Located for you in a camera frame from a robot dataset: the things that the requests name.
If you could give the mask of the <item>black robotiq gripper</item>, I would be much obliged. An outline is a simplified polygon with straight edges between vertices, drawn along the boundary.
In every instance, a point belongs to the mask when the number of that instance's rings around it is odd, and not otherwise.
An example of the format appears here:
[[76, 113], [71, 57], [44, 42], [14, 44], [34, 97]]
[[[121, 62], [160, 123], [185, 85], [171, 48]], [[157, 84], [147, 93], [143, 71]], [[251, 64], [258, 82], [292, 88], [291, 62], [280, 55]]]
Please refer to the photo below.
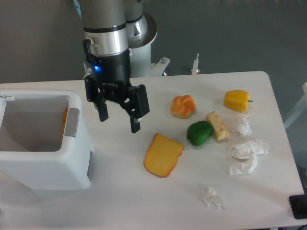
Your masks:
[[128, 113], [131, 132], [138, 132], [150, 108], [145, 85], [131, 86], [129, 50], [107, 57], [95, 56], [88, 48], [84, 52], [92, 67], [92, 74], [84, 78], [86, 98], [97, 109], [99, 120], [108, 119], [106, 100], [112, 101]]

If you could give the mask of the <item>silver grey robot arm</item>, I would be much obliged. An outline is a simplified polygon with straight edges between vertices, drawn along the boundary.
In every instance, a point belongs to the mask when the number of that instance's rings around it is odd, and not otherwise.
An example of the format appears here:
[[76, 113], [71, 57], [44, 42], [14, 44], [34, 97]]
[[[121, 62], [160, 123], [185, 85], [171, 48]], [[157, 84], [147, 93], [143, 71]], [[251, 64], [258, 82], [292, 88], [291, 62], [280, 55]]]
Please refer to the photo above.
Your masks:
[[119, 104], [136, 133], [150, 109], [146, 87], [133, 86], [130, 80], [151, 75], [155, 20], [140, 0], [81, 0], [79, 6], [83, 49], [91, 66], [84, 78], [87, 100], [95, 105], [100, 121], [108, 119], [107, 101]]

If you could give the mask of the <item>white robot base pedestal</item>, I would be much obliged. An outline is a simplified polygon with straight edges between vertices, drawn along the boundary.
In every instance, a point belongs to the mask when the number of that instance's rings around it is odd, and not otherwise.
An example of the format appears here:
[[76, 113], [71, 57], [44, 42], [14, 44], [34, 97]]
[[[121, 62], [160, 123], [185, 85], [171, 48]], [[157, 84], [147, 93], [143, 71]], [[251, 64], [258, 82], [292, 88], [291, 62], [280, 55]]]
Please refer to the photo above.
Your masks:
[[161, 57], [157, 63], [151, 62], [151, 45], [157, 36], [157, 24], [154, 18], [144, 12], [139, 20], [127, 23], [127, 33], [131, 77], [166, 76], [165, 70], [170, 59]]

